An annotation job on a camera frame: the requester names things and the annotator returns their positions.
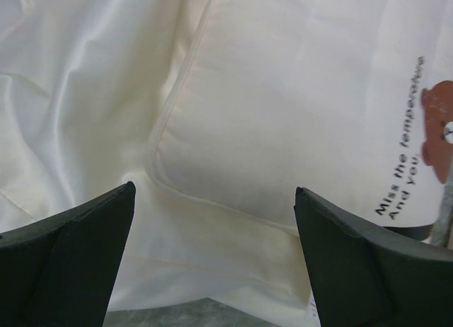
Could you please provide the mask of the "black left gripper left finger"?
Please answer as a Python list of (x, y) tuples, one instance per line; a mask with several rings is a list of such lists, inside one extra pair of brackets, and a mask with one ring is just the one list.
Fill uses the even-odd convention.
[(1, 233), (2, 326), (102, 326), (134, 216), (134, 183)]

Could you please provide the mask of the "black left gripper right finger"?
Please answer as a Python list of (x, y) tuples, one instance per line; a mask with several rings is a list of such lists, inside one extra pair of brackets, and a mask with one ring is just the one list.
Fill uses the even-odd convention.
[(299, 238), (322, 326), (451, 326), (452, 251), (297, 188)]

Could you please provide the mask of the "cream pillow with bear print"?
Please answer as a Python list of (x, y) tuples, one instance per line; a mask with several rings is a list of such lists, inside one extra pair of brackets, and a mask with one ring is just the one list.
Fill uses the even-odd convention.
[(149, 176), (296, 233), (308, 188), (418, 240), (452, 161), (452, 0), (208, 0)]

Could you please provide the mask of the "cream satin pillowcase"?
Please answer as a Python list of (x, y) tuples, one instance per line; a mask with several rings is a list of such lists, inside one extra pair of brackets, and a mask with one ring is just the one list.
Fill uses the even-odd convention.
[(297, 237), (158, 188), (147, 142), (208, 0), (1, 0), (1, 228), (132, 181), (112, 311), (209, 297), (294, 323)]

